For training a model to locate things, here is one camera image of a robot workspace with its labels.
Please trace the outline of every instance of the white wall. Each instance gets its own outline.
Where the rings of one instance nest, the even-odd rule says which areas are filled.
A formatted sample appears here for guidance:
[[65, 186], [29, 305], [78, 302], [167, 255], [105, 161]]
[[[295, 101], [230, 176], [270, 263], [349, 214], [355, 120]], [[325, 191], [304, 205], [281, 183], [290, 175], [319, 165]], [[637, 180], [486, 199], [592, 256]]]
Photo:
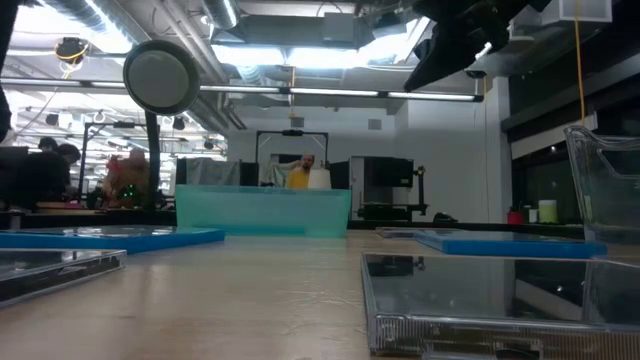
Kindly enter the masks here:
[[[426, 168], [430, 207], [415, 220], [446, 212], [461, 222], [506, 221], [511, 159], [500, 121], [509, 116], [507, 85], [496, 79], [485, 103], [408, 101], [397, 113], [395, 155]], [[417, 186], [409, 201], [418, 201]]]
[[[250, 129], [289, 128], [288, 109], [255, 111], [240, 112]], [[394, 117], [380, 109], [301, 108], [296, 115], [305, 117], [305, 131], [330, 133], [331, 162], [351, 156], [396, 156], [424, 166], [425, 202], [430, 207], [426, 216], [414, 215], [414, 220], [431, 221], [435, 213], [446, 212], [461, 222], [506, 221], [511, 157], [500, 130], [500, 121], [509, 116], [506, 79], [494, 80], [484, 103], [408, 101]], [[371, 118], [382, 119], [382, 131], [367, 130]], [[254, 152], [255, 130], [230, 134], [229, 161], [253, 162]], [[303, 153], [324, 158], [324, 150], [313, 139], [280, 135], [261, 147], [260, 157], [265, 161], [270, 154]], [[407, 201], [418, 202], [417, 185]]]

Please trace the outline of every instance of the desk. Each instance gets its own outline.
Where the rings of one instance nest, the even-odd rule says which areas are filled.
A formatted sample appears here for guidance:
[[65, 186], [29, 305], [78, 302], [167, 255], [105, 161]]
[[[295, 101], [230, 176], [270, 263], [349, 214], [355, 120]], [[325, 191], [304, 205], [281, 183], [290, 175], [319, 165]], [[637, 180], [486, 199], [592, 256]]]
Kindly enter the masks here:
[[0, 310], [7, 359], [369, 359], [360, 255], [412, 240], [228, 237]]

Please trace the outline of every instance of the teal plastic bin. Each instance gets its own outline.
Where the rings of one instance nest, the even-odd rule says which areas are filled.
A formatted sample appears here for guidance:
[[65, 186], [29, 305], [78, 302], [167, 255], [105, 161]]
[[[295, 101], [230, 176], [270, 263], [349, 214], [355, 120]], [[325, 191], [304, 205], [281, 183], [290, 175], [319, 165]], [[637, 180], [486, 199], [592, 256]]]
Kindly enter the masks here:
[[179, 185], [178, 226], [232, 235], [343, 237], [351, 191]]

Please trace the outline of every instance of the red object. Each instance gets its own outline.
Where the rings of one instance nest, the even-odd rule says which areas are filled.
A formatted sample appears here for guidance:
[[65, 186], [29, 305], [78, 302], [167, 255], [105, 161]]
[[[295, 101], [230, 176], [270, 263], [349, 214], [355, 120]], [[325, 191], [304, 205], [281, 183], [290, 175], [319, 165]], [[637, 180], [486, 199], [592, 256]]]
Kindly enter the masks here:
[[507, 213], [507, 224], [520, 225], [524, 223], [524, 216], [517, 211], [510, 211]]
[[120, 171], [120, 164], [118, 164], [117, 156], [111, 156], [111, 159], [109, 159], [109, 162], [107, 163], [107, 169], [112, 170], [113, 172]]

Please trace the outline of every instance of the clear plastic tray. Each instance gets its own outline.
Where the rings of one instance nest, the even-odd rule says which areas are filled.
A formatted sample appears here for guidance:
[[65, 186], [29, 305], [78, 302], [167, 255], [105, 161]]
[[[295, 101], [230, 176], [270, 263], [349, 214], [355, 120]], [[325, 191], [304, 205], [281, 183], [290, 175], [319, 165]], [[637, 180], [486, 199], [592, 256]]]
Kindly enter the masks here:
[[0, 307], [124, 268], [123, 250], [0, 250]]
[[637, 264], [605, 260], [365, 254], [369, 347], [424, 359], [638, 359], [638, 276]]
[[565, 135], [586, 240], [640, 245], [640, 138]]

